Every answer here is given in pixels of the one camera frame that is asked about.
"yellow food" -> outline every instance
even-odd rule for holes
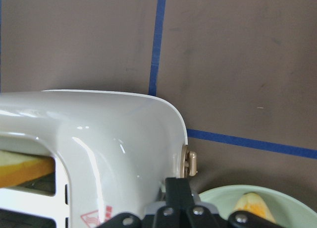
[[[270,222],[276,223],[265,201],[258,194],[250,192],[244,194],[234,207],[235,211],[248,211]]]
[[[0,188],[16,186],[54,170],[55,163],[50,157],[0,151]]]

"bolt head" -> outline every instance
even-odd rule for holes
[[[248,221],[248,217],[244,214],[236,214],[235,219],[239,223],[246,223]]]
[[[204,213],[204,208],[203,207],[194,207],[193,213],[195,215],[202,215]]]
[[[167,207],[167,208],[164,209],[163,215],[164,215],[164,216],[170,216],[170,215],[173,214],[173,212],[174,212],[173,208]]]
[[[133,223],[133,218],[132,217],[127,217],[125,219],[123,219],[122,224],[124,226],[129,226]]]

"white toaster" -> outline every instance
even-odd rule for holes
[[[177,109],[133,93],[1,93],[0,150],[54,158],[53,192],[1,188],[0,210],[57,228],[93,228],[121,212],[142,217],[166,177],[196,173]]]

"gray wall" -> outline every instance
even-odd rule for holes
[[[157,96],[188,128],[317,149],[317,0],[166,0]],[[2,92],[148,93],[157,0],[2,0]],[[252,184],[317,211],[315,159],[189,139],[199,192]]]

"blue tape line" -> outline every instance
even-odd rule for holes
[[[0,0],[0,31],[1,31],[1,14],[2,14],[2,0]],[[0,64],[1,64],[1,32],[0,32]],[[1,93],[1,70],[0,70],[0,93]]]
[[[152,61],[150,71],[150,82],[149,82],[149,95],[157,95],[157,80],[159,72],[159,57],[160,57],[160,46],[162,43],[163,34],[163,22],[165,13],[166,0],[158,0],[157,14],[155,18],[154,37],[153,37],[153,48],[152,48]]]
[[[310,159],[317,159],[317,150],[306,149],[301,147],[295,147],[290,145],[281,145],[271,142],[265,142],[260,140],[246,139],[230,135],[216,134],[206,131],[187,129],[188,137],[210,140],[229,145],[238,145],[258,150],[266,150],[272,152],[278,152],[282,154],[295,155],[300,157],[306,157]]]

